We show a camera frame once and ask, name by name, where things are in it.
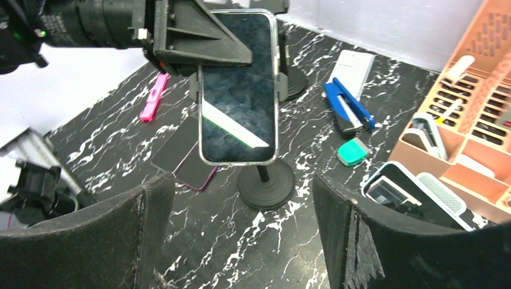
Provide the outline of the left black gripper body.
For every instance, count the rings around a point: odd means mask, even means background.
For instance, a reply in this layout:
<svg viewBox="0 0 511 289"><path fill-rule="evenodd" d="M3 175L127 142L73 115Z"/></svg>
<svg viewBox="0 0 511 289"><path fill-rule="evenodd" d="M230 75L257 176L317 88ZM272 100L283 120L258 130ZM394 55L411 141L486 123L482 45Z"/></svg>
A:
<svg viewBox="0 0 511 289"><path fill-rule="evenodd" d="M78 1L78 46L144 48L154 44L158 9L167 1Z"/></svg>

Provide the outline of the white-edged phone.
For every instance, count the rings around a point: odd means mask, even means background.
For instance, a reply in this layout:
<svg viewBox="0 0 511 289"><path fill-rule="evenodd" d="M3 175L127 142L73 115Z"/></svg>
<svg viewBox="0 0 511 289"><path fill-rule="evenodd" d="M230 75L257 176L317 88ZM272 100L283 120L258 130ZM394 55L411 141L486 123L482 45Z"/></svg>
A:
<svg viewBox="0 0 511 289"><path fill-rule="evenodd" d="M198 142L198 119L187 117L151 160L153 167L175 173Z"/></svg>

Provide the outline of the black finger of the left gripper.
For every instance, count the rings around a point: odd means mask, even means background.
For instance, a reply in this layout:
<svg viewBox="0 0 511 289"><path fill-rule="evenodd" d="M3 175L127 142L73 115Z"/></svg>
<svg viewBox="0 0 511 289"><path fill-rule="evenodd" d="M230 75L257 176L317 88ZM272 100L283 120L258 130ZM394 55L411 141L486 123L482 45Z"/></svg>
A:
<svg viewBox="0 0 511 289"><path fill-rule="evenodd" d="M252 52L202 1L147 1L148 61L162 73L190 76L200 66L247 66Z"/></svg>

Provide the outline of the purple-edged phone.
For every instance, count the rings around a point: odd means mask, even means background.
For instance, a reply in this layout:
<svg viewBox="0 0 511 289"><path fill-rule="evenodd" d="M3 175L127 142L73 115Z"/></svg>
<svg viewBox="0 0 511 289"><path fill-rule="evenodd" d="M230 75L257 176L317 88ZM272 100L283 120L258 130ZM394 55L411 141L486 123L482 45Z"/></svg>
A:
<svg viewBox="0 0 511 289"><path fill-rule="evenodd" d="M203 191L214 177L218 166L210 166L200 157L196 143L175 171L175 179L195 191Z"/></svg>

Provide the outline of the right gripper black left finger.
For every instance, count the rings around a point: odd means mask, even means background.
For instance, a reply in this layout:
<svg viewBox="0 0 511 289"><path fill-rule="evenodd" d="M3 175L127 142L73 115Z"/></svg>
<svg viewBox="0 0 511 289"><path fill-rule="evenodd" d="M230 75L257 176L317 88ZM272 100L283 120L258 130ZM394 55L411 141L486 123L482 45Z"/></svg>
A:
<svg viewBox="0 0 511 289"><path fill-rule="evenodd" d="M2 288L148 288L175 196L162 173L26 229L1 232Z"/></svg>

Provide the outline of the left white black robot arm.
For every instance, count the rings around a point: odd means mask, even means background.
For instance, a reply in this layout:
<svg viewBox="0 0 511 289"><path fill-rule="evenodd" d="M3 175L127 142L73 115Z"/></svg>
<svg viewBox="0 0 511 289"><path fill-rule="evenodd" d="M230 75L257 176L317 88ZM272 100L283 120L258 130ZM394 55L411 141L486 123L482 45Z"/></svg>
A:
<svg viewBox="0 0 511 289"><path fill-rule="evenodd" d="M246 66L252 52L202 1L1 2L1 73L48 65L56 48L140 48L160 72L190 76L200 66Z"/></svg>

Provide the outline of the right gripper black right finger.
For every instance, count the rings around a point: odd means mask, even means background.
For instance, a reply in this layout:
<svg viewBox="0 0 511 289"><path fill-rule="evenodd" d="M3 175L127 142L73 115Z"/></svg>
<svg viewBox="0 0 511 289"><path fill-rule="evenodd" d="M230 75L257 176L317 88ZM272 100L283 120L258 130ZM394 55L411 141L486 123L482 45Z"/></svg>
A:
<svg viewBox="0 0 511 289"><path fill-rule="evenodd" d="M331 288L509 288L510 224L472 232L426 223L315 175Z"/></svg>

